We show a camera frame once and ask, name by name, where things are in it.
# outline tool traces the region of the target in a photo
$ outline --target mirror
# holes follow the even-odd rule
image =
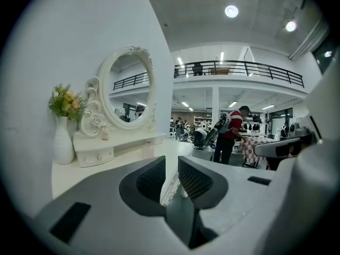
[[[113,112],[123,121],[138,120],[148,105],[149,76],[136,54],[124,54],[112,65],[108,96]]]

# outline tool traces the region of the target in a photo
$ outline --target red shirt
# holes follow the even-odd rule
[[[232,121],[230,122],[228,128],[230,130],[228,130],[227,132],[225,133],[221,133],[221,135],[227,139],[230,139],[230,140],[234,140],[235,137],[234,137],[234,134],[232,133],[232,129],[236,129],[236,130],[239,130],[241,128],[241,125],[242,125],[242,122],[243,122],[243,119],[242,119],[242,116],[241,116],[241,113],[239,110],[235,110],[233,111],[231,114],[230,114],[230,117],[232,119]]]

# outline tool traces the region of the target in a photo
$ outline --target person's arm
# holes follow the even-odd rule
[[[232,128],[232,133],[239,139],[242,139],[245,142],[247,141],[247,139],[244,136],[240,135],[240,133],[235,128]]]

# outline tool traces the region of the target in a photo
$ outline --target black metal railing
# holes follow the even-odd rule
[[[176,65],[174,78],[191,75],[247,75],[280,79],[304,87],[302,76],[276,66],[247,61],[203,61]]]
[[[149,77],[148,77],[147,72],[133,75],[129,78],[122,79],[120,81],[115,82],[113,85],[113,90],[122,89],[126,86],[134,86],[136,84],[143,83],[143,82],[149,82]]]

